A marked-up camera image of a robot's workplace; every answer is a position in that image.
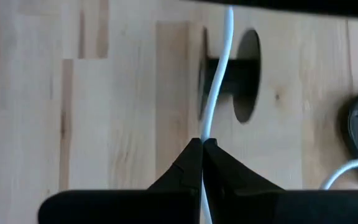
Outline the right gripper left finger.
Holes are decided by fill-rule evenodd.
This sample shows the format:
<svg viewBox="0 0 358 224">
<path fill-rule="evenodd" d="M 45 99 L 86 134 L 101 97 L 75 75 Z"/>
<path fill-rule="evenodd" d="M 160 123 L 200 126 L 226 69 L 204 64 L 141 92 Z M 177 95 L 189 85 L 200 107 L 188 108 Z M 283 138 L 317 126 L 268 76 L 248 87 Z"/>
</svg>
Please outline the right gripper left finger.
<svg viewBox="0 0 358 224">
<path fill-rule="evenodd" d="M 193 138 L 144 190 L 67 190 L 46 199 L 39 224 L 197 224 L 203 145 Z"/>
</svg>

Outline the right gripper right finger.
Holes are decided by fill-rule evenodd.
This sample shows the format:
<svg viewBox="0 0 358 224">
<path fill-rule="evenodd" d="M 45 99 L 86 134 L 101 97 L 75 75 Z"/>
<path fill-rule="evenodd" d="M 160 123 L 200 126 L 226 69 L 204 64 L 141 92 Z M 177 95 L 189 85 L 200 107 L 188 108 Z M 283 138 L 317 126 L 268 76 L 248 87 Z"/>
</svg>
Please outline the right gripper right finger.
<svg viewBox="0 0 358 224">
<path fill-rule="evenodd" d="M 203 147 L 213 224 L 358 224 L 358 190 L 284 190 L 221 149 L 215 139 Z"/>
</svg>

